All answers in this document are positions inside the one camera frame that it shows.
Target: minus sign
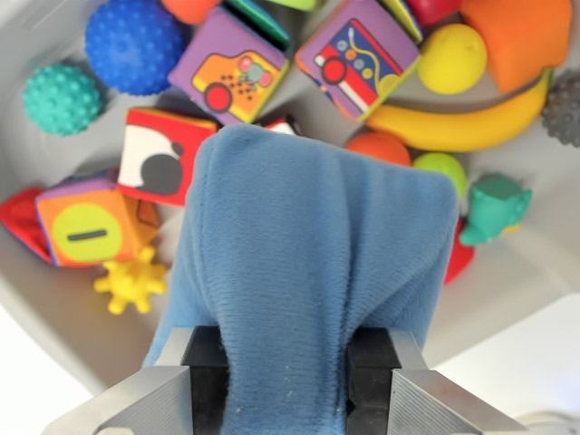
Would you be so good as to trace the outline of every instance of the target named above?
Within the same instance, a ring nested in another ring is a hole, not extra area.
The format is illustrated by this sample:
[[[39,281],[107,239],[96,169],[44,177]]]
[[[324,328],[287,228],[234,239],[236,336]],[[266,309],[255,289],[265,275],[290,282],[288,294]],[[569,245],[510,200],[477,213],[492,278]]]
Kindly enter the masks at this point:
[[[103,237],[106,235],[107,235],[106,229],[99,229],[97,231],[91,231],[88,233],[69,234],[67,238],[71,242],[78,242],[79,240],[86,240],[87,238]]]

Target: blue fleece fabric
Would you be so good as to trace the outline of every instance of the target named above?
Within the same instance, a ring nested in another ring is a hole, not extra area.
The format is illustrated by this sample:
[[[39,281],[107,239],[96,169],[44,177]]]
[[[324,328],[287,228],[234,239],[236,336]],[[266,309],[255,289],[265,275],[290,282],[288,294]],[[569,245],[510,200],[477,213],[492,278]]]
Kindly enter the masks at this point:
[[[230,362],[223,434],[343,435],[349,338],[389,326],[423,344],[456,215],[440,174],[226,127],[198,153],[145,363],[172,328],[219,324]]]

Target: teal toy figure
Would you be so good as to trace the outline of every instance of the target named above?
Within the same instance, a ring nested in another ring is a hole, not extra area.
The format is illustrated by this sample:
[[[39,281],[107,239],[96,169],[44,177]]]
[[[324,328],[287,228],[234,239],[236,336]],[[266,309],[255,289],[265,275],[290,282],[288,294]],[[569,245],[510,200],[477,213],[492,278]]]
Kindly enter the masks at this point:
[[[95,81],[79,68],[60,63],[36,70],[26,81],[23,98],[30,121],[60,136],[85,130],[102,110]]]
[[[459,236],[466,247],[487,243],[526,214],[531,190],[500,174],[482,177],[471,186],[468,224]]]

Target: orange ball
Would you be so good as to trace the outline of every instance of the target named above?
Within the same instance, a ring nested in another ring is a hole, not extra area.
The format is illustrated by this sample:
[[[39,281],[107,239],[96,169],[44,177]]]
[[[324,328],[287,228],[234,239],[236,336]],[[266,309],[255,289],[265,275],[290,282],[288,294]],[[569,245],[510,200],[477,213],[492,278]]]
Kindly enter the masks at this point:
[[[348,142],[346,149],[395,165],[411,165],[411,156],[407,148],[399,138],[389,133],[361,134]]]
[[[163,4],[183,23],[201,24],[206,21],[209,9],[221,0],[162,0]]]

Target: toy banana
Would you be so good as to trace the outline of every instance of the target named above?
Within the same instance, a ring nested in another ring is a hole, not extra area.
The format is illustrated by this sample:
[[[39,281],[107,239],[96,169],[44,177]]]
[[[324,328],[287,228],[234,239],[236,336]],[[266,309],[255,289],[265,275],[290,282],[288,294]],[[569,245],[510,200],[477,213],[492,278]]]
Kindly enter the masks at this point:
[[[470,113],[428,113],[384,105],[366,120],[373,130],[399,136],[420,150],[473,151],[493,147],[525,130],[540,114],[550,87],[552,70],[510,100]]]

